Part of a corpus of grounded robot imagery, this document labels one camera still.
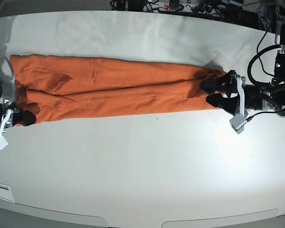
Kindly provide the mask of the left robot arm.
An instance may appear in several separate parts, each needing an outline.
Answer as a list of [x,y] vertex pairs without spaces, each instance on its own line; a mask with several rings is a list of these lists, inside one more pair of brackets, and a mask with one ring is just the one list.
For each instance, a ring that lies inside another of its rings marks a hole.
[[[201,82],[200,90],[207,94],[206,101],[213,107],[223,109],[234,117],[249,122],[248,110],[258,114],[277,114],[285,117],[285,0],[276,2],[275,44],[258,51],[247,67],[247,78],[240,77],[234,70],[218,78]],[[271,82],[265,83],[253,78],[251,70],[263,54],[277,49],[274,74]]]

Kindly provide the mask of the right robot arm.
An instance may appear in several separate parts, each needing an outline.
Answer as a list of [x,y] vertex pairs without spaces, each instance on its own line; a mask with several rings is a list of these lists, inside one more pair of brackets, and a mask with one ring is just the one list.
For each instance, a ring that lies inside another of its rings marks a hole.
[[27,102],[27,90],[33,89],[31,82],[19,80],[12,64],[6,57],[6,43],[10,39],[16,17],[0,18],[0,123],[7,109],[17,109],[11,115],[12,125],[30,126],[36,123],[38,106]]

